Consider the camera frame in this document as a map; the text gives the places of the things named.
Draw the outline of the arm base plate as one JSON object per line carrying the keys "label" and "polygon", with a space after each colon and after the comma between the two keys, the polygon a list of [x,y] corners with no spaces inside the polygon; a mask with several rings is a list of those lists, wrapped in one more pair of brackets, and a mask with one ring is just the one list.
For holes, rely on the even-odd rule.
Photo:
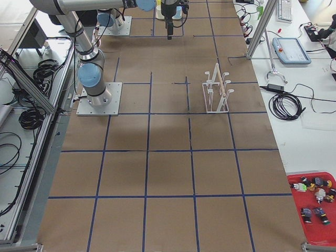
{"label": "arm base plate", "polygon": [[120,29],[108,29],[107,27],[103,27],[99,24],[98,35],[109,35],[109,36],[129,36],[131,30],[131,16],[125,16],[124,25]]}
{"label": "arm base plate", "polygon": [[97,97],[87,95],[85,88],[82,90],[77,112],[78,116],[117,116],[119,114],[122,93],[121,82],[106,82],[104,93]]}

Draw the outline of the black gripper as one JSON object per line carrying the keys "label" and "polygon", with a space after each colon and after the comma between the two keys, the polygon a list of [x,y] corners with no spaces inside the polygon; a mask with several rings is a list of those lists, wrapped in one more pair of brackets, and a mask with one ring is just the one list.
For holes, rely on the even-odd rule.
{"label": "black gripper", "polygon": [[165,28],[167,32],[167,39],[171,40],[173,36],[173,22],[170,22],[173,16],[176,15],[177,0],[161,0],[161,13],[165,18]]}

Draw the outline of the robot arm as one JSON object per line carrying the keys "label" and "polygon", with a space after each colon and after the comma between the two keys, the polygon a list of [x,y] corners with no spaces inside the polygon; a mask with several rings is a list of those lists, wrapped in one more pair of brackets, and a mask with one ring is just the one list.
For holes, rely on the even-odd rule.
{"label": "robot arm", "polygon": [[97,13],[97,21],[101,26],[107,27],[110,30],[120,29],[124,25],[125,17],[119,9],[99,9]]}
{"label": "robot arm", "polygon": [[89,38],[76,12],[94,9],[110,11],[122,7],[150,11],[156,6],[156,1],[31,1],[31,4],[39,11],[55,15],[67,35],[79,44],[81,49],[78,54],[82,65],[78,70],[78,78],[87,93],[88,102],[92,106],[109,104],[112,93],[103,80],[103,52]]}

